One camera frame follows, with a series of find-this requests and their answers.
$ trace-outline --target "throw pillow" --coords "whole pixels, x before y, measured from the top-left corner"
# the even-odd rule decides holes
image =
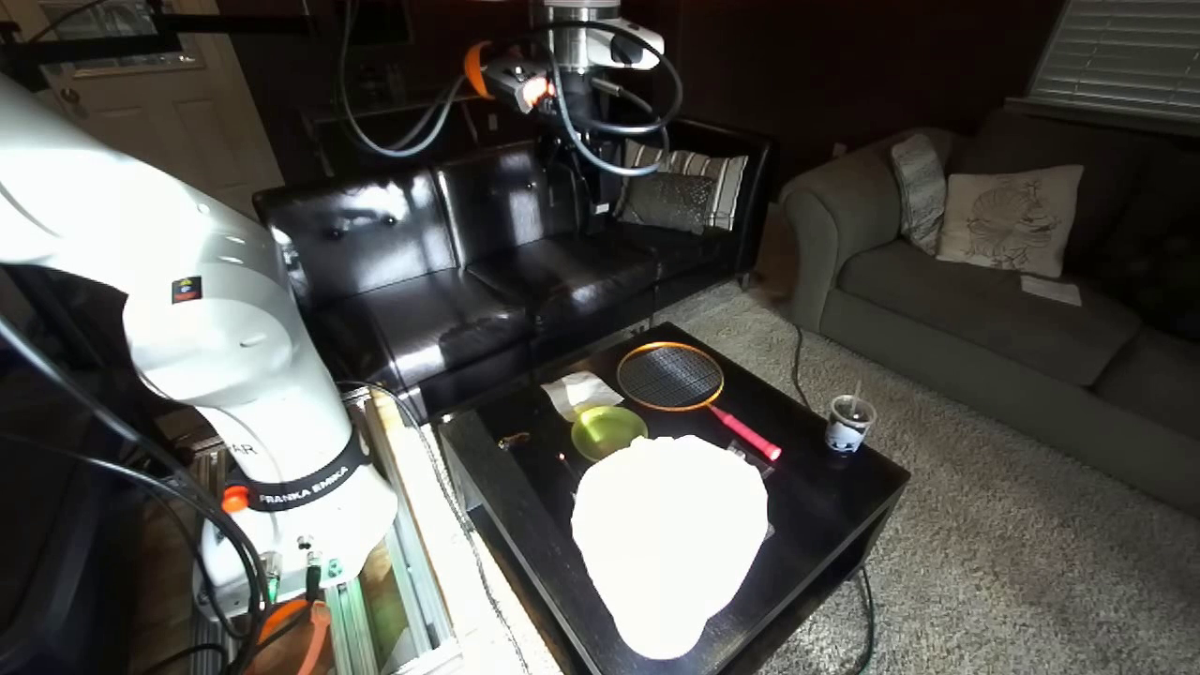
[[[937,253],[947,221],[947,169],[932,136],[916,132],[888,144],[899,183],[899,234],[918,252]]]
[[[1063,276],[1079,177],[1086,163],[953,171],[937,259]]]
[[[624,181],[612,217],[679,232],[733,232],[749,158],[708,158],[626,143],[626,163],[661,163],[652,177]]]

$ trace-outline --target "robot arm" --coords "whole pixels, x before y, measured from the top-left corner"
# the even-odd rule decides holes
[[[247,477],[232,513],[282,591],[306,584],[309,539],[357,572],[393,494],[351,424],[276,239],[211,193],[123,158],[0,78],[0,261],[51,267],[129,291],[141,379],[196,406]],[[241,612],[241,562],[214,528],[206,564]]]

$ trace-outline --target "carpet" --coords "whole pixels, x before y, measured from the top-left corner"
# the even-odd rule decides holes
[[[656,319],[793,392],[796,326],[738,283]],[[912,473],[866,562],[871,669],[1200,669],[1200,519],[834,342],[808,332],[798,373],[817,406],[864,389],[871,444]],[[848,669],[859,647],[843,584],[761,669]]]

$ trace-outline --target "wall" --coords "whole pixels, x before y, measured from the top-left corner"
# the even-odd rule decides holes
[[[357,47],[357,98],[424,101],[457,51],[531,23],[531,0],[363,0],[398,9],[393,39]],[[688,113],[782,143],[784,171],[907,123],[972,128],[1019,93],[1063,0],[626,0],[688,78]],[[313,177],[302,118],[339,114],[333,27],[306,39],[243,36],[241,57],[282,169]]]

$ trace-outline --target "gray couch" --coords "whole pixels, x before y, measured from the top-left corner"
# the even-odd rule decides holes
[[[787,319],[1200,517],[1200,152],[1018,113],[932,138],[949,169],[1086,163],[1066,253],[1086,308],[899,239],[886,138],[784,183],[773,217],[798,242]]]

